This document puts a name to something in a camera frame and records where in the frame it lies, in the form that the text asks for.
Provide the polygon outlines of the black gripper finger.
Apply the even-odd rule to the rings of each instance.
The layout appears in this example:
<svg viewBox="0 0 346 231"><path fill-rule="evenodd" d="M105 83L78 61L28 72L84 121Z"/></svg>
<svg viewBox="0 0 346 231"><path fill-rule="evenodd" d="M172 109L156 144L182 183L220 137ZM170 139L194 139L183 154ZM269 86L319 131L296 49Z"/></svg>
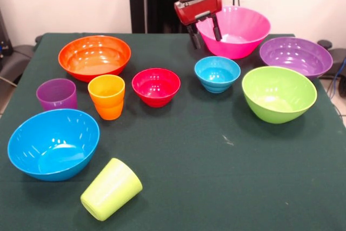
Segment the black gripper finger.
<svg viewBox="0 0 346 231"><path fill-rule="evenodd" d="M198 30L195 23L187 25L187 31L195 49L200 49L201 44L199 42Z"/></svg>
<svg viewBox="0 0 346 231"><path fill-rule="evenodd" d="M215 39L216 39L216 41L219 42L222 39L222 34L220 32L220 29L219 29L219 24L218 24L218 20L217 20L216 14L213 14L211 16L211 18L212 18L212 22L213 22L213 25L214 25L213 32L214 32L214 35L215 35Z"/></svg>

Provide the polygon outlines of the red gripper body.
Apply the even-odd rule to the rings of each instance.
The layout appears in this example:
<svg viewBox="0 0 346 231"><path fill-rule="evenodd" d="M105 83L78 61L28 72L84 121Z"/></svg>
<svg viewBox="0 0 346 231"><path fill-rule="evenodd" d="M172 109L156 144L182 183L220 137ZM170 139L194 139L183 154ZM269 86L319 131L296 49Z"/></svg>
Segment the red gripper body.
<svg viewBox="0 0 346 231"><path fill-rule="evenodd" d="M189 25L221 11L222 0L177 1L174 4L174 9L181 23Z"/></svg>

